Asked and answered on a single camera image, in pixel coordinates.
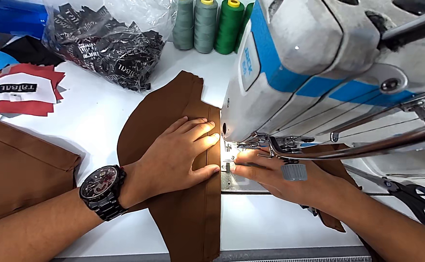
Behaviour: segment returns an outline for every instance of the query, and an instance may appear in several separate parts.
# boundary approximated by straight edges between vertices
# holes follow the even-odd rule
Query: gray thread spool
[[[193,0],[178,2],[177,18],[172,31],[174,46],[180,50],[193,48]]]
[[[195,5],[195,48],[200,53],[210,53],[216,35],[217,2],[207,5],[196,1]]]

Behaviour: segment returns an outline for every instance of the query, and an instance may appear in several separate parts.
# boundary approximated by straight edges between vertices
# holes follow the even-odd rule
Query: thread spool
[[[197,0],[195,5],[194,45],[200,53],[210,53],[214,48],[218,4],[215,0]]]
[[[235,43],[235,50],[234,50],[235,53],[238,53],[238,51],[239,51],[241,39],[243,38],[244,28],[246,27],[246,24],[250,20],[251,12],[253,12],[253,6],[254,6],[254,3],[249,3],[246,6],[246,9],[244,9],[244,16],[243,16],[242,25],[241,25],[240,30],[239,30],[239,36],[237,37],[237,42]]]
[[[180,0],[172,31],[174,46],[177,49],[189,50],[193,48],[193,19],[193,0]]]
[[[219,29],[217,31],[214,49],[228,55],[233,52],[239,34],[244,5],[238,0],[224,0],[221,4]]]

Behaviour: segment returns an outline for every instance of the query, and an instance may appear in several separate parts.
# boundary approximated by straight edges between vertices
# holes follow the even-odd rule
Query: black scissors handle
[[[400,190],[390,191],[390,194],[405,203],[416,216],[416,218],[425,225],[425,199],[418,195],[416,189],[425,193],[425,187],[419,185],[404,186],[394,182]]]

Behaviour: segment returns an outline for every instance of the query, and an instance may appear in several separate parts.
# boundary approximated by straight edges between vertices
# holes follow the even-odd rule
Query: watch face
[[[116,181],[117,169],[113,166],[100,168],[91,175],[81,185],[81,195],[86,199],[98,197],[106,192]]]

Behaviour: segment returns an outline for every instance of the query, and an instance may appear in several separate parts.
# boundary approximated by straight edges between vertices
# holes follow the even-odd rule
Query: black wristwatch
[[[128,210],[118,200],[126,176],[117,165],[101,167],[85,179],[80,187],[80,198],[102,220],[110,221]]]

